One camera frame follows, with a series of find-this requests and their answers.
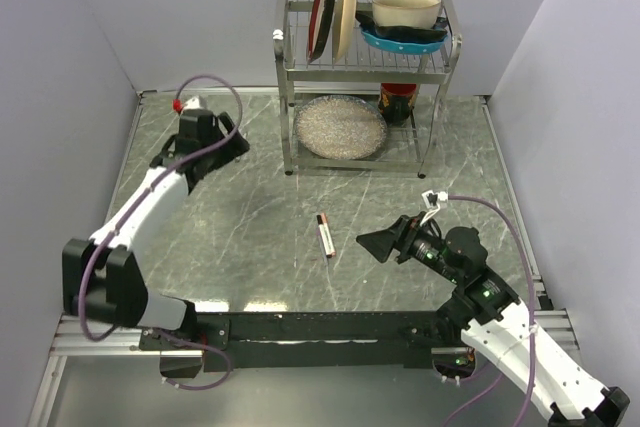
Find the white pen orange cap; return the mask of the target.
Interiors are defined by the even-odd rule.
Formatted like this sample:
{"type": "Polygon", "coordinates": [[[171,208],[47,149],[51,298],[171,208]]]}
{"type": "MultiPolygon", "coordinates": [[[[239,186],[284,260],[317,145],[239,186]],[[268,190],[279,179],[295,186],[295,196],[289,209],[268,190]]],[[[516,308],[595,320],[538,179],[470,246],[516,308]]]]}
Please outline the white pen orange cap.
{"type": "Polygon", "coordinates": [[[326,253],[328,257],[334,257],[336,255],[336,249],[335,249],[335,245],[333,242],[333,238],[331,235],[331,231],[329,228],[329,223],[328,223],[328,218],[326,216],[325,213],[321,213],[320,214],[321,217],[321,221],[322,221],[322,226],[324,229],[324,234],[325,234],[325,238],[326,238],[326,253]]]}

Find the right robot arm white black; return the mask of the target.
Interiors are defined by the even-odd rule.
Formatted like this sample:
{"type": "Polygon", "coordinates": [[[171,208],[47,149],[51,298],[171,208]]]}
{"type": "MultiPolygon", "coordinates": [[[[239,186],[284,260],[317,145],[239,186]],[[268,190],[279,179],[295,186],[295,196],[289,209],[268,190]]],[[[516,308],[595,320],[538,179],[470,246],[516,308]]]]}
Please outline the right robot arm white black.
{"type": "Polygon", "coordinates": [[[458,226],[438,236],[423,214],[402,215],[356,241],[380,263],[415,260],[450,281],[451,297],[437,311],[439,337],[484,356],[548,425],[620,424],[628,395],[592,377],[536,322],[525,301],[488,266],[477,229],[458,226]]]}

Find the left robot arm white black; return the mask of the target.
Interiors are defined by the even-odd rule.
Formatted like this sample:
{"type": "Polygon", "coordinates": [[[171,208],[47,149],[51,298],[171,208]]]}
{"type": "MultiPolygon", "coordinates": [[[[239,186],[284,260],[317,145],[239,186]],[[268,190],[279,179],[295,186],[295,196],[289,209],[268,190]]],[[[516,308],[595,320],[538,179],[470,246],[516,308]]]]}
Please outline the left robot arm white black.
{"type": "Polygon", "coordinates": [[[89,239],[72,239],[64,246],[65,313],[112,328],[163,330],[172,346],[191,346],[199,334],[194,303],[150,290],[139,260],[197,183],[249,149],[228,113],[183,109],[177,132],[152,158],[143,181],[120,210],[89,239]]]}

